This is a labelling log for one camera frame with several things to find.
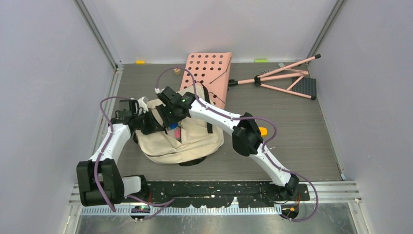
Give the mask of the beige canvas backpack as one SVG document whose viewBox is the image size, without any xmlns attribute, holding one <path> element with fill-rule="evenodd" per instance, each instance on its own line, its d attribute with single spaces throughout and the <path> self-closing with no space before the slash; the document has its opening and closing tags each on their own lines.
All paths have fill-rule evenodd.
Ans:
<svg viewBox="0 0 413 234">
<path fill-rule="evenodd" d="M 174 135 L 177 128 L 181 129 L 181 138 Z M 177 128 L 149 135 L 135 131 L 144 155 L 158 164 L 197 164 L 224 144 L 222 129 L 203 120 L 187 117 Z"/>
</svg>

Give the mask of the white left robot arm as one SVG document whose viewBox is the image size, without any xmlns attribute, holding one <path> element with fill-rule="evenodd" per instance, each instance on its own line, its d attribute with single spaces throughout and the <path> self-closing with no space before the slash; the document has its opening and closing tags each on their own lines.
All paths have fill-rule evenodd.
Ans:
<svg viewBox="0 0 413 234">
<path fill-rule="evenodd" d="M 152 118 L 146 105 L 148 99 L 120 99 L 120 109 L 114 118 L 107 114 L 108 131 L 96 152 L 76 167 L 80 201 L 83 206 L 108 205 L 114 212 L 131 195 L 143 202 L 149 197 L 149 186 L 144 175 L 122 177 L 117 162 L 126 142 L 136 130 L 149 127 Z"/>
</svg>

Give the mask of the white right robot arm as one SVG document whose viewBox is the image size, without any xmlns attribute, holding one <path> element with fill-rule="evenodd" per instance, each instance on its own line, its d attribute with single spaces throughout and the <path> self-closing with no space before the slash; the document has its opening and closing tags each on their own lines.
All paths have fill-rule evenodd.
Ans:
<svg viewBox="0 0 413 234">
<path fill-rule="evenodd" d="M 298 192 L 299 178 L 284 167 L 267 147 L 256 123 L 258 117 L 249 113 L 235 114 L 222 110 L 198 97 L 196 92 L 181 95 L 170 87 L 155 90 L 157 97 L 172 117 L 191 117 L 219 127 L 232 137 L 233 149 L 253 159 L 278 186 L 278 194 L 291 200 Z"/>
</svg>

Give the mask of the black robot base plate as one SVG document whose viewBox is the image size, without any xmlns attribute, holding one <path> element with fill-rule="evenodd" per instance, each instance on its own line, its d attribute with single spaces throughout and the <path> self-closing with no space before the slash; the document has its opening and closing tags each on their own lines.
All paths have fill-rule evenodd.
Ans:
<svg viewBox="0 0 413 234">
<path fill-rule="evenodd" d="M 171 207 L 221 208 L 238 203 L 241 208 L 263 208 L 288 201 L 309 201 L 306 184 L 284 197 L 270 181 L 150 181 L 133 196 L 151 203 L 172 201 Z"/>
</svg>

